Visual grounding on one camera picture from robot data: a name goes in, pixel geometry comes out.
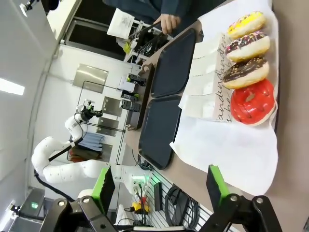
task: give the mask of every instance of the ceiling light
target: ceiling light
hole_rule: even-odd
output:
[[[7,93],[13,93],[17,95],[23,95],[24,90],[25,90],[25,87],[0,78],[0,91],[4,91]]]

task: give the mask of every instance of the table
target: table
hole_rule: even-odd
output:
[[[309,31],[304,29],[309,22],[309,14],[305,10],[309,9],[309,1],[274,0],[273,5],[280,24],[279,162],[272,186],[266,195],[271,200],[283,231],[300,232],[309,216],[309,107],[304,103],[309,99],[309,78],[306,72],[309,46],[304,41],[304,38],[309,37]],[[200,31],[201,24],[197,21],[190,28]],[[156,65],[161,50],[145,64]],[[135,153],[138,152],[139,138],[140,130],[126,133],[126,144]],[[170,166],[159,172],[212,210],[205,172],[182,162],[176,154]]]

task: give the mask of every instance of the tray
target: tray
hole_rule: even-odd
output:
[[[178,94],[189,79],[196,43],[196,32],[189,29],[163,49],[155,70],[151,88],[153,98]]]
[[[178,129],[181,109],[179,96],[152,99],[147,107],[139,153],[159,170],[165,169],[172,158],[173,142]]]

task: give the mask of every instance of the red frosted donut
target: red frosted donut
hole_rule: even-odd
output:
[[[275,106],[274,86],[267,79],[232,93],[231,115],[244,124],[256,126],[265,122]]]

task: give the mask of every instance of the chocolate icing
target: chocolate icing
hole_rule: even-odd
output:
[[[239,39],[234,40],[232,43],[230,43],[229,46],[227,46],[225,53],[228,54],[232,51],[235,51],[237,49],[241,49],[242,47],[251,44],[252,42],[258,41],[262,38],[264,38],[266,35],[261,31],[253,32],[249,35],[245,35]]]
[[[244,77],[247,74],[261,68],[267,60],[264,57],[256,57],[249,61],[239,62],[234,64],[229,70],[226,71],[223,82],[229,82],[236,80],[240,77]]]

